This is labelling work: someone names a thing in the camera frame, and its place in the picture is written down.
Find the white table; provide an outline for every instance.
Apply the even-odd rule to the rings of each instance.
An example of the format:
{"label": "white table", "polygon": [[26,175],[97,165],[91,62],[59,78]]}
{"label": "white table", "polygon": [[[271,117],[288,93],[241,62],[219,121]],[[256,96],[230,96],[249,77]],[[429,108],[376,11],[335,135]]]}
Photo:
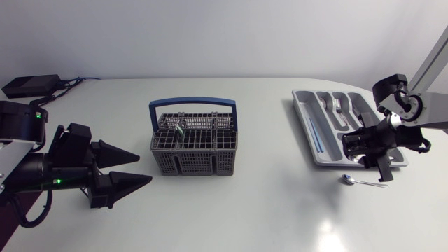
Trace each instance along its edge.
{"label": "white table", "polygon": [[[389,189],[345,185],[339,180],[345,173],[375,182],[379,172],[315,165],[293,109],[292,89],[353,90],[374,104],[371,92],[326,80],[86,81],[45,106],[48,137],[58,124],[88,125],[93,141],[103,139],[141,156],[137,163],[104,172],[150,174],[153,181],[111,210],[90,209],[79,190],[55,191],[44,222],[19,227],[5,251],[448,251],[448,136],[424,129],[431,152],[404,149],[409,166],[393,173]],[[160,175],[149,151],[148,103],[183,96],[236,100],[233,176]],[[176,105],[158,111],[226,109]],[[45,197],[29,219],[42,211]]]}

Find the cable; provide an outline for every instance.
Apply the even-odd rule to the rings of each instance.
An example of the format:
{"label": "cable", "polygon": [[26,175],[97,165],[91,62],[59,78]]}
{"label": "cable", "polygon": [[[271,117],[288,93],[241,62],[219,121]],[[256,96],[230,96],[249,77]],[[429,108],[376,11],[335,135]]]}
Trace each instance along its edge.
{"label": "cable", "polygon": [[400,95],[401,93],[406,95],[405,91],[397,90],[393,93],[393,96],[395,97],[395,100],[397,101],[398,105],[400,105],[407,113],[407,112],[411,111],[412,106],[411,106],[411,104],[406,104],[405,101],[403,101],[403,99],[401,98],[401,95]]}
{"label": "cable", "polygon": [[426,138],[423,138],[422,140],[425,147],[418,147],[418,148],[409,148],[411,151],[418,151],[419,153],[427,153],[431,149],[431,142],[427,140]]}
{"label": "cable", "polygon": [[51,208],[51,203],[53,201],[53,192],[51,190],[47,192],[46,205],[43,206],[42,213],[33,221],[28,221],[22,204],[20,203],[20,199],[16,194],[9,195],[8,200],[14,208],[15,217],[19,221],[19,224],[24,228],[34,228],[37,225],[41,224],[42,221],[47,217],[48,212]]}
{"label": "cable", "polygon": [[92,79],[92,80],[101,80],[100,78],[94,78],[94,77],[77,77],[71,80],[61,80],[57,85],[59,86],[57,89],[58,90],[63,90],[66,89],[65,91],[63,91],[62,93],[58,94],[58,95],[50,95],[44,98],[40,98],[40,99],[35,99],[33,101],[31,101],[29,103],[29,105],[32,106],[38,106],[38,107],[42,107],[45,106],[46,104],[49,104],[50,102],[64,96],[68,91],[70,91],[72,88],[76,87],[77,85],[81,84],[83,81],[87,80],[87,79]]}
{"label": "cable", "polygon": [[39,146],[37,146],[36,148],[33,148],[33,149],[29,150],[29,152],[40,151],[45,146],[46,141],[47,141],[47,136],[46,136],[46,131],[44,131],[43,132],[43,141],[42,141],[42,143]]}

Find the spoon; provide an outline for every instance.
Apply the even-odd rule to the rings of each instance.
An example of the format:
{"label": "spoon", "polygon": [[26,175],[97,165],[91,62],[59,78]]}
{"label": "spoon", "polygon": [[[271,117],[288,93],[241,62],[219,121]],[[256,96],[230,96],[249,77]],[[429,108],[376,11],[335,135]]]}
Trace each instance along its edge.
{"label": "spoon", "polygon": [[350,177],[347,174],[342,175],[342,178],[344,179],[345,182],[347,182],[349,185],[354,185],[355,183],[363,183],[365,185],[370,185],[370,186],[378,186],[381,188],[389,188],[388,185],[385,184],[378,184],[378,183],[370,183],[370,182],[364,182],[364,181],[357,181],[354,178]]}

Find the power adapter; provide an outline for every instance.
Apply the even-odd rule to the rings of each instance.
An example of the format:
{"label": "power adapter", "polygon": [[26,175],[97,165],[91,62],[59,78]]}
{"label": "power adapter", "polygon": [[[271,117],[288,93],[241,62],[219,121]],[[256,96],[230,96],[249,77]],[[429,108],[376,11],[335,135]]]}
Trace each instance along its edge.
{"label": "power adapter", "polygon": [[57,74],[17,77],[1,90],[11,98],[50,96],[61,81]]}

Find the gray cutlery tray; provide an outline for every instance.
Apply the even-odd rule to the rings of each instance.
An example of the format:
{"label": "gray cutlery tray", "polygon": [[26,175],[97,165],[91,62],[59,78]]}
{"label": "gray cutlery tray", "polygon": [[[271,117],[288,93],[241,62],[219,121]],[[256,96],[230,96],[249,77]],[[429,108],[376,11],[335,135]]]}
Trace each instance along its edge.
{"label": "gray cutlery tray", "polygon": [[[344,155],[341,138],[342,135],[363,126],[354,110],[358,113],[369,113],[375,124],[381,121],[364,97],[357,92],[315,90],[293,90],[293,96],[294,108],[307,135],[315,163],[322,166],[363,167],[359,160],[353,161]],[[326,108],[319,98],[325,101]],[[341,113],[348,124],[336,111],[335,99],[340,100]],[[312,124],[308,123],[309,119],[314,124],[323,152],[318,151],[319,147],[316,146],[315,134],[310,128]],[[405,167],[409,164],[399,148],[391,150],[389,157],[392,159],[391,167]]]}

